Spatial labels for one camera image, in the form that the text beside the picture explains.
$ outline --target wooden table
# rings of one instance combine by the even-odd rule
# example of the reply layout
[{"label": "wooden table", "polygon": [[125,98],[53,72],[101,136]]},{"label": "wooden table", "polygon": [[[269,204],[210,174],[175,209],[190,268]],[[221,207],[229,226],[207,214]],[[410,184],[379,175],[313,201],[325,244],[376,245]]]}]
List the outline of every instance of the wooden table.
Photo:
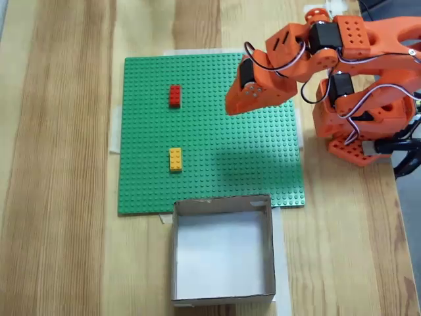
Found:
[{"label": "wooden table", "polygon": [[[245,40],[264,47],[286,23],[303,22],[310,3],[9,1],[0,46],[0,315],[173,314],[170,226],[117,216],[119,157],[107,148],[124,58]],[[360,169],[330,155],[311,106],[295,104],[307,204],[283,212],[293,311],[419,315],[391,167]],[[275,315],[275,307],[175,314]]]}]

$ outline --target mounting holes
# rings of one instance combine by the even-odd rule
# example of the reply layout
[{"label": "mounting holes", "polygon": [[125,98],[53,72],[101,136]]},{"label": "mounting holes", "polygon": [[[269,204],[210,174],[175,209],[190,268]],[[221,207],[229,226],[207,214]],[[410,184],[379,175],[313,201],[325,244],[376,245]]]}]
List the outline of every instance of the mounting holes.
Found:
[{"label": "mounting holes", "polygon": [[383,109],[384,111],[386,111],[386,112],[390,112],[390,111],[392,111],[392,110],[393,110],[393,107],[392,107],[390,104],[388,104],[388,105],[384,105],[384,106],[382,107],[382,109]]}]

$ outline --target tape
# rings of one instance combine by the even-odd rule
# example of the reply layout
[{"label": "tape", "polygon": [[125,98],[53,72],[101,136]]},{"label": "tape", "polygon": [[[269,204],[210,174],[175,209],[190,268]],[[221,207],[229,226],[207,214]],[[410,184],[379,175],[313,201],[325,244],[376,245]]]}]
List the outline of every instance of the tape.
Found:
[{"label": "tape", "polygon": [[110,152],[120,153],[121,147],[121,115],[123,106],[117,105],[111,113]]},{"label": "tape", "polygon": [[275,279],[277,316],[292,315],[291,293],[289,292],[288,264],[284,244],[284,228],[282,226],[281,208],[272,209],[272,226],[274,239]]},{"label": "tape", "polygon": [[343,0],[326,0],[325,3],[319,5],[305,5],[303,7],[303,12],[307,13],[315,8],[326,9],[329,12],[330,18],[333,20],[336,15],[343,15],[343,13],[348,10],[348,4]]},{"label": "tape", "polygon": [[172,213],[171,214],[159,214],[159,218],[163,224],[172,224]]}]

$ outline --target robotic arm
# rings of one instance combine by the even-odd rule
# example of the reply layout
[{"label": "robotic arm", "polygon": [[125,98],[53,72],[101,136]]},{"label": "robotic arm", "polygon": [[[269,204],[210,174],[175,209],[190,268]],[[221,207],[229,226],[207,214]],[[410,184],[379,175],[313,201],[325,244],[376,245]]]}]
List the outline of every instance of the robotic arm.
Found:
[{"label": "robotic arm", "polygon": [[[315,104],[317,135],[332,138],[328,150],[366,166],[384,155],[365,155],[362,141],[392,139],[416,114],[414,100],[419,99],[413,93],[421,88],[421,42],[402,42],[421,39],[421,18],[365,22],[360,16],[336,16],[331,21],[327,11],[313,9],[305,20],[267,39],[267,53],[245,43],[247,55],[226,95],[226,112],[237,115],[279,105],[296,95],[297,82],[302,82],[303,99]],[[323,70],[328,78],[311,102],[303,89]],[[358,74],[380,78],[356,92],[351,77]]]}]

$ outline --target white box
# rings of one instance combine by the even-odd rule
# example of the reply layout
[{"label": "white box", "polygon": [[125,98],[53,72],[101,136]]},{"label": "white box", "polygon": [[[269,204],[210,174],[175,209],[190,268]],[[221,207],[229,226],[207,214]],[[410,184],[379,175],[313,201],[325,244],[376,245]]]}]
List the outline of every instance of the white box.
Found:
[{"label": "white box", "polygon": [[179,201],[173,216],[174,306],[272,301],[269,195]]}]

